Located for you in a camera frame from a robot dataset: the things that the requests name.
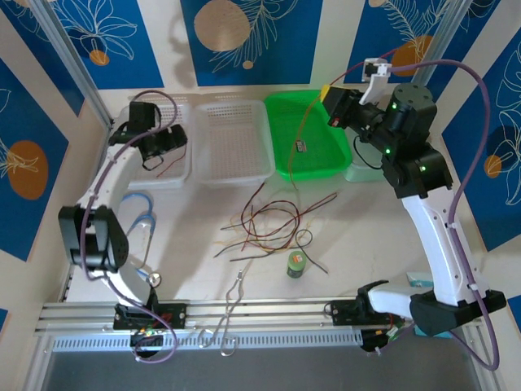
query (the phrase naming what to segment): aluminum frame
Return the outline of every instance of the aluminum frame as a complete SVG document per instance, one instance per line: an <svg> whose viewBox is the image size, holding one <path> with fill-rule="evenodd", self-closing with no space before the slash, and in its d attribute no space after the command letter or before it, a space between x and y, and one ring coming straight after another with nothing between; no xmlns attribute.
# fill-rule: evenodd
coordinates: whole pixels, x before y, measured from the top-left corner
<svg viewBox="0 0 521 391"><path fill-rule="evenodd" d="M43 32L49 38L50 44L55 48L65 68L71 74L72 79L76 82L85 99L92 105L95 115L107 128L108 137L108 131L112 126L111 116L98 93L98 88L77 54L52 6L47 0L28 0L28 4L31 6L31 11Z"/></svg>
<svg viewBox="0 0 521 391"><path fill-rule="evenodd" d="M238 305L231 317L229 332L247 333L293 333L301 332L331 333L333 331L360 331L381 327L369 325L363 327L333 326L331 318L324 313L324 305L331 300L352 300L354 297L326 297L305 299L245 300ZM168 301L184 302L186 310L186 329L199 332L203 328L214 328L224 314L225 301ZM129 336L131 332L112 330L115 315L115 302L91 303L47 303L43 306L38 319L35 338L37 346L33 354L26 382L23 389L36 391L42 388L50 356L55 341L64 336ZM467 343L482 357L487 357L484 325L480 320L462 327ZM484 370L473 360L475 372L481 389L501 391L504 384L496 372Z"/></svg>

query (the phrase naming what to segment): clear plastic basket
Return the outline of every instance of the clear plastic basket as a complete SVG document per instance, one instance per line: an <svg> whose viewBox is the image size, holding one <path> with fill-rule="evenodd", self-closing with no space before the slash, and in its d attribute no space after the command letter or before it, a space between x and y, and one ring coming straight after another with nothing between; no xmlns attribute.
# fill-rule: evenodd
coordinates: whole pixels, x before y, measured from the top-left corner
<svg viewBox="0 0 521 391"><path fill-rule="evenodd" d="M203 104L192 113L197 182L211 187L261 184L275 172L268 114L258 100Z"/></svg>
<svg viewBox="0 0 521 391"><path fill-rule="evenodd" d="M129 184L130 190L143 190L143 189L172 189L181 187L188 174L190 173L191 163L191 148L192 140L190 134L190 112L191 105L186 102L183 98L174 98L177 103L177 119L175 124L181 124L188 137L188 144L186 147L180 147L173 151L170 151L163 155L164 162L153 169L148 171L141 167L134 175L133 180ZM143 97L140 99L143 102L154 103L161 111L161 123L166 124L172 120L173 114L175 113L173 105L170 101L164 97ZM129 107L123 108L120 115L117 117L113 129L117 130L121 124L125 123L129 119Z"/></svg>

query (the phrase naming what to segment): robotic arm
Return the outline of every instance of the robotic arm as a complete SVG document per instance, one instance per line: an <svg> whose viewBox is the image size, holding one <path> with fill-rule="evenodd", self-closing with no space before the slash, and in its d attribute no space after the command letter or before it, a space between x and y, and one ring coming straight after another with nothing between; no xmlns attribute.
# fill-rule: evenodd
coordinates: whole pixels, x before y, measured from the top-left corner
<svg viewBox="0 0 521 391"><path fill-rule="evenodd" d="M160 123L160 111L156 105L144 102L130 103L129 120L111 136L109 140L111 146L107 149L105 161L93 184L75 206L62 207L59 212L59 224L68 260L73 265L82 266L81 221L91 196L98 194L90 208L85 235L87 270L94 278L107 275L110 284L122 296L143 305L154 314L161 312L155 290L139 277L134 266L127 262L129 242L116 215L123 195L127 192L139 165L144 169L150 169L147 162L156 158L162 161L163 154L186 145L186 134L180 125L173 125L136 141L126 148L117 160L114 156L129 140L155 127L156 113ZM102 178L105 169L112 163L114 164L108 170L107 176ZM94 189L100 183L101 187L95 191ZM148 319L142 311L135 308L133 303L127 302L122 297L118 299L120 302L116 306L116 313L120 315L118 318L132 324L140 324L140 321Z"/></svg>
<svg viewBox="0 0 521 391"><path fill-rule="evenodd" d="M400 84L386 109L377 108L381 95L378 89L383 91L382 86L387 84L388 67L389 64L375 66L369 62L364 74L371 77L371 85L365 93L327 86L322 91L322 104L330 116L329 125L350 127L363 143L370 143L382 153L383 175L418 230L434 289L379 281L359 291L354 311L398 314L412 319L428 336L434 336L481 316L473 291L479 292L489 313L505 307L506 300L502 292L491 290L478 272L456 222L455 228L475 276L476 284L468 283L449 235L453 180L444 157L427 142L436 115L431 92L414 83Z"/></svg>

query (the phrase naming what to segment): white floor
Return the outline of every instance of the white floor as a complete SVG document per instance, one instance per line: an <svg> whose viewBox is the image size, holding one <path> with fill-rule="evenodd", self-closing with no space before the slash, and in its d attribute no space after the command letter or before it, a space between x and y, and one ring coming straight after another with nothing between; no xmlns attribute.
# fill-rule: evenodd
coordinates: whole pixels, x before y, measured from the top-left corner
<svg viewBox="0 0 521 391"><path fill-rule="evenodd" d="M306 252L329 274L308 263L300 279L291 279L286 274L290 252L277 253L251 262L244 280L245 298L349 295L377 279L401 279L406 283L406 271L428 270L414 225L386 183L349 183L337 175L300 183L298 187L297 193L290 183L274 175L254 199L254 208L272 200L291 200L304 210L337 191L336 200L306 215L300 225L308 227L314 236ZM256 187L210 189L189 179L181 189L151 193L157 227L147 269L159 271L162 276L160 299L224 298L238 271L250 263L229 259L261 254L251 246L241 252L239 246L213 257L224 247L219 242L244 239L244 234L220 228L229 225L232 217L237 222L255 190ZM125 230L145 208L146 203L140 199L121 205L119 219ZM268 224L276 227L286 220L286 216L274 213ZM145 230L141 234L139 230L132 234L130 246L131 252L142 258L147 239ZM76 273L68 301L114 301L114 296L102 284L87 285L82 273Z"/></svg>

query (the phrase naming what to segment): electrical wire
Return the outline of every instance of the electrical wire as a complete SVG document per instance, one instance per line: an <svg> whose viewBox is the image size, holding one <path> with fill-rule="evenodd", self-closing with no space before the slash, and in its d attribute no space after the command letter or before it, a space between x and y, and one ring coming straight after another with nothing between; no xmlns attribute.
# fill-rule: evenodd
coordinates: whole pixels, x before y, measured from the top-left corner
<svg viewBox="0 0 521 391"><path fill-rule="evenodd" d="M152 214L152 209L154 208L154 203L152 202L152 198L146 194L141 193L140 191L135 191L133 193L127 193L123 196L123 201L129 200L131 198L143 198L147 202L147 213Z"/></svg>
<svg viewBox="0 0 521 391"><path fill-rule="evenodd" d="M360 152L358 151L358 147L357 147L357 140L359 140L359 139L360 139L360 136L356 135L354 140L352 141L352 148L355 150L355 152L358 155L358 157L361 158L361 161L366 163L366 166L369 167L370 169L382 169L381 165L379 167L375 167L375 166L370 165L369 163L367 163L367 160L364 159L364 157L360 154Z"/></svg>
<svg viewBox="0 0 521 391"><path fill-rule="evenodd" d="M291 248L299 248L306 255L306 257L308 257L309 261L312 264L317 266L324 273L328 274L327 270L323 266L320 266L317 262L311 259L309 255L304 251L304 248L309 246L313 241L313 233L307 228L300 229L300 224L301 218L305 214L310 213L318 208L321 208L326 204L329 204L338 196L338 194L336 192L329 194L328 196L324 197L318 202L310 205L303 212L299 211L297 206L289 200L271 201L268 204L264 205L262 208L258 209L257 211L254 211L252 207L252 201L256 197L256 195L259 194L264 185L265 183L263 182L255 191L255 193L253 193L253 195L250 197L246 205L244 205L243 211L240 214L240 223L230 224L229 226L224 226L221 228L222 231L225 231L229 229L234 229L235 227L242 227L243 231L247 234L246 239L238 243L229 244L225 246L214 257L219 257L228 249L235 248L241 245L244 246L246 244L252 244L254 246L257 246L265 253L256 256L234 258L230 259L230 261L244 261L247 259L265 258L269 257L270 255L276 252L286 251ZM245 218L245 213L248 209L250 209L250 217ZM290 218L288 218L286 222L284 222L281 226L275 228L271 232L268 232L267 234L259 234L256 229L255 218L259 217L264 213L268 213L269 211L279 211L282 213L286 213L289 215ZM302 237L306 234L309 235L309 240L307 241L307 243L302 244L299 240L301 240Z"/></svg>
<svg viewBox="0 0 521 391"><path fill-rule="evenodd" d="M455 224L456 219L456 207L458 206L459 200L462 197L463 192L465 191L466 185L471 180L471 176L475 171L475 168L477 164L479 163L479 159L483 155L483 151L487 144L487 137L488 137L488 128L490 126L490 111L491 111L491 104L490 104L490 97L488 96L488 89L485 85L483 79L478 75L478 73L469 67L468 65L465 65L464 63L461 63L459 61L455 61L452 59L435 59L432 61L425 61L420 64L412 64L412 65L406 65L404 67L393 67L389 69L389 72L403 72L403 71L409 71L417 68L423 68L428 67L432 65L453 65L458 68L463 69L467 73L469 73L474 80L476 80L478 87L481 91L481 95L483 98L484 103L484 126L481 133L481 140L479 141L478 150L475 153L474 159L472 160L471 166L469 167L468 171L466 172L466 175L462 181L462 184L460 187L456 190L456 193L454 194L453 201L449 208L449 219L448 219L448 225L449 225L449 235L454 243L454 246L456 248L456 251L458 253L458 257L460 259L460 262L462 264L463 270L466 273L467 280L469 282L469 287L472 290L472 293L474 295L474 298L478 302L479 309L481 310L481 314L484 317L485 324L487 325L488 334L490 336L490 341L492 344L492 350L493 350L493 361L492 363L486 363L482 358L480 358L476 352L467 345L459 336L454 334L452 335L455 338L455 340L460 343L464 349L484 368L495 371L499 368L499 346L497 345L497 338L496 333L494 331L494 327L492 325L492 320L490 319L490 314L488 313L487 307L484 304L483 298L481 297L479 293L478 286L476 284L474 274L472 273L472 268L469 260L466 257L465 250L463 249L462 242L459 238L458 229Z"/></svg>
<svg viewBox="0 0 521 391"><path fill-rule="evenodd" d="M414 325L415 323L411 323L409 326L406 326L406 327L402 327L399 331L398 331L398 334L395 335L395 337L390 340L384 347L382 348L376 348L376 350L374 351L374 353L372 354L369 354L369 355L382 355L382 353L389 349L389 347L391 346L394 346L394 344L400 339L402 338L403 336L406 336L407 334L411 333L413 330L414 330Z"/></svg>
<svg viewBox="0 0 521 391"><path fill-rule="evenodd" d="M388 57L389 55L393 54L395 51L397 51L398 49L393 49L391 51L388 51L387 53L384 53L382 55L379 56L380 59L383 59L385 57ZM338 76L336 79L334 79L329 85L330 86L333 86L338 80L340 80L342 77L346 77L349 73L351 73L352 71L354 71L355 69L361 67L362 65L364 64L364 61L361 61L360 63L358 64L355 64L353 65L351 68L349 68L347 71L345 71L344 73L342 73L340 76ZM311 112L311 110L313 109L313 107L315 106L315 104L317 104L317 102L320 100L320 94L318 94L318 97L314 99L314 101L312 101L312 103L308 106L308 108L306 109L305 113L304 113L304 116L302 117L302 121L300 122L300 125L299 125L299 129L297 130L296 132L296 138L295 138L295 141L293 142L293 144L291 145L291 153L290 153L290 158L289 158L289 161L287 162L287 171L288 173L290 174L290 182L291 182L291 185L293 185L293 188L295 190L298 190L297 187L296 187L296 184L295 184L295 181L293 180L293 171L292 171L292 166L293 166L293 159L295 159L295 153L296 153L296 143L297 141L300 140L300 137L302 137L302 131L304 130L304 126L308 120L308 116L309 116L309 113Z"/></svg>
<svg viewBox="0 0 521 391"><path fill-rule="evenodd" d="M128 193L126 194L124 197L123 197L123 201L125 200L128 200L130 198L134 198L134 197L140 197L140 198L143 198L147 201L147 204L148 204L148 209L145 213L142 213L140 214L139 216L137 216L134 220L134 222L132 223L132 225L130 226L130 228L127 230L126 232L126 236L129 236L130 232L132 232L132 230L136 227L137 224L139 224L140 222L144 221L144 220L147 220L150 222L150 230L148 232L148 242L147 242L147 249L145 250L145 257L143 258L143 262L140 266L135 266L136 267L136 271L139 273L139 269L142 269L146 264L147 264L147 258L148 258L148 252L150 250L150 245L151 245L151 241L152 241L152 237L154 236L154 231L155 231L155 224L156 224L156 220L155 220L155 217L152 215L152 209L154 208L154 205L152 203L152 199L150 196L148 196L147 194L145 193L141 193L139 191L136 191L134 193Z"/></svg>
<svg viewBox="0 0 521 391"><path fill-rule="evenodd" d="M157 174L155 177L156 178L159 178L161 175L163 175L164 173L166 173L175 163L177 163L178 161L180 160L183 160L186 156L186 148L187 148L188 144L185 144L185 151L182 153L182 156L176 160L174 160L172 163L170 163L168 165L168 167L166 169L164 169L163 171L161 171L159 174Z"/></svg>
<svg viewBox="0 0 521 391"><path fill-rule="evenodd" d="M133 306L137 307L139 310L141 310L144 314L147 314L147 315L151 316L152 318L154 318L155 320L157 320L158 322L162 323L165 326L165 328L168 329L170 333L172 333L173 342L174 342L173 348L168 352L167 355L165 355L162 358L157 358L157 359L141 358L141 357L138 356L138 352L137 352L137 348L138 347L134 348L133 354L136 357L136 360L138 360L139 362L147 363L147 364L154 364L154 363L160 363L160 362L167 361L168 359L170 359L173 356L173 354L175 353L175 351L177 349L177 336L176 336L176 333L173 330L172 326L170 326L170 324L168 322L166 322L160 316L154 314L152 311L150 311L147 307L145 307L141 303L138 303L137 301L134 301L134 300L126 297L123 293L121 293L117 289L117 287L114 285L114 283L110 280L110 278L107 275L107 273L104 273L103 275L100 275L100 276L97 276L97 277L92 276L90 274L89 270L88 270L87 262L86 262L86 231L87 231L87 224L89 222L89 215L90 215L90 212L92 210L92 206L93 206L94 202L98 198L98 194L99 194L99 191L101 189L101 186L103 185L103 182L107 178L108 173L110 172L112 166L116 163L117 159L123 154L123 152L125 152L128 148L130 148L132 146L132 144L136 143L137 141L141 140L142 138L145 138L145 137L150 136L152 134L156 134L156 133L158 133L158 132L160 132L162 130L168 129L170 126L173 125L173 123L177 119L177 114L178 114L177 104L176 104L176 102L173 100L173 98L170 95L165 94L163 91L144 90L144 91L140 92L139 94L137 94L136 96L134 96L132 101L135 101L136 99L141 98L145 94L160 94L160 95L163 95L166 99L168 99L172 103L173 108L174 108L173 117L166 125L161 125L160 124L156 129L150 130L150 131L147 131L147 132L143 132L143 133L138 134L137 136L133 137L132 139L130 139L118 152L116 152L114 154L112 159L108 161L107 166L105 167L105 169L103 169L103 171L99 175L98 181L94 185L94 189L92 190L91 196L89 197L89 200L88 200L87 205L85 207L85 212L83 214L83 218L81 219L81 228L80 228L80 259L81 259L81 269L83 270L83 273L84 273L84 275L85 275L85 277L87 278L88 281L96 281L96 280L100 280L100 279L104 280L107 283L108 287L121 300L127 301L131 305L133 305Z"/></svg>

